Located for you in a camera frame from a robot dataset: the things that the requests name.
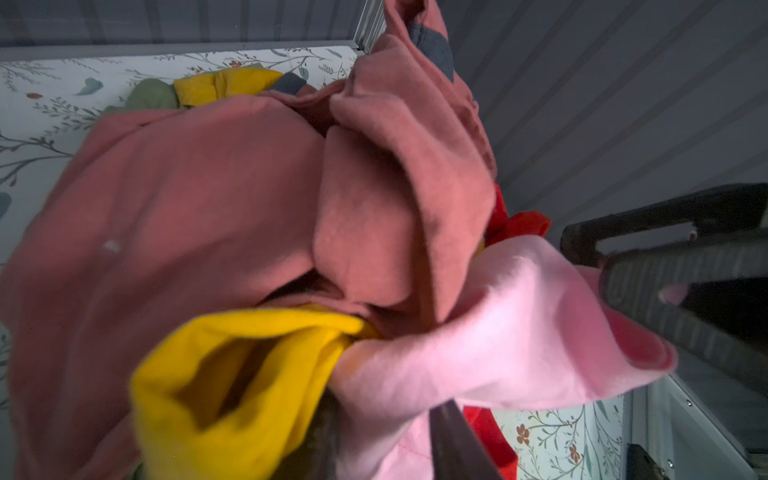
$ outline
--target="blue-gray fabric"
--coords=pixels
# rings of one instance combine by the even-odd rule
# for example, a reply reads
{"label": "blue-gray fabric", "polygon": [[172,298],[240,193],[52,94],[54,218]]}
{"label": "blue-gray fabric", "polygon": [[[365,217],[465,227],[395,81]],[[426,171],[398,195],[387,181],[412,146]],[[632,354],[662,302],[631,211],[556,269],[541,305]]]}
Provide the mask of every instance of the blue-gray fabric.
{"label": "blue-gray fabric", "polygon": [[269,90],[295,95],[304,85],[306,85],[306,80],[293,72],[288,72],[278,78],[277,81],[269,87]]}
{"label": "blue-gray fabric", "polygon": [[409,26],[411,41],[453,83],[453,52],[448,39],[439,32],[413,22]]}

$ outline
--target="floral tablecloth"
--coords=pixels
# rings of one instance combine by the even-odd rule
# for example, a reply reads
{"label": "floral tablecloth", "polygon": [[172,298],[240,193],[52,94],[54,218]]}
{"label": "floral tablecloth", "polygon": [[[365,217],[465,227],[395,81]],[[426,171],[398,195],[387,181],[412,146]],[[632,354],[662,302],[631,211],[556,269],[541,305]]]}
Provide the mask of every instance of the floral tablecloth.
{"label": "floral tablecloth", "polygon": [[[225,67],[292,71],[316,88],[348,75],[349,47],[284,48],[115,58],[0,62],[0,268],[41,209],[88,129],[144,78],[171,82]],[[14,455],[5,372],[11,341],[0,325],[0,478]],[[520,480],[618,478],[621,398],[573,409],[494,412],[520,456]]]}

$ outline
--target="red cloth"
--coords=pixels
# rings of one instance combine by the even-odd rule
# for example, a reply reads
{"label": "red cloth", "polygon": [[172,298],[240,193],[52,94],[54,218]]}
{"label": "red cloth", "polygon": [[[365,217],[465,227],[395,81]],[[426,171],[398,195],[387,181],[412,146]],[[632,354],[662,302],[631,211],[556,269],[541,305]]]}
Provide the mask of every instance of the red cloth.
{"label": "red cloth", "polygon": [[537,211],[520,212],[511,218],[507,218],[507,216],[502,189],[496,184],[496,207],[493,209],[488,227],[485,229],[486,247],[519,235],[543,237],[552,225],[552,220]]}
{"label": "red cloth", "polygon": [[518,455],[507,443],[489,409],[464,407],[464,417],[491,456],[504,480],[517,480]]}

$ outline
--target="yellow fabric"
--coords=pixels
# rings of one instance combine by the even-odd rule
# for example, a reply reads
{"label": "yellow fabric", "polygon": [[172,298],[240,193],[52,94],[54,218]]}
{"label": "yellow fabric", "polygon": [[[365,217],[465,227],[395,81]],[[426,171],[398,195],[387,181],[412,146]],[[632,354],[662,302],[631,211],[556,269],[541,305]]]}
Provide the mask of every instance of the yellow fabric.
{"label": "yellow fabric", "polygon": [[282,76],[278,71],[263,68],[225,68],[175,80],[174,87],[180,104],[199,107],[219,98],[255,95],[271,87]]}
{"label": "yellow fabric", "polygon": [[266,479],[303,441],[349,336],[363,320],[300,309],[201,316],[131,378],[134,429],[153,480]]}

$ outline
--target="gray wall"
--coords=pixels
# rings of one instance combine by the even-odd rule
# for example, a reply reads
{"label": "gray wall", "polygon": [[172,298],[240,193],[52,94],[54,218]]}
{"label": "gray wall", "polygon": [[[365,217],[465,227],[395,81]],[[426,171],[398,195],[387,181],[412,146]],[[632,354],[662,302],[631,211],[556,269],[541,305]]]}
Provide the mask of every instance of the gray wall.
{"label": "gray wall", "polygon": [[765,0],[441,0],[511,212],[768,180]]}
{"label": "gray wall", "polygon": [[0,47],[351,39],[363,0],[0,0]]}

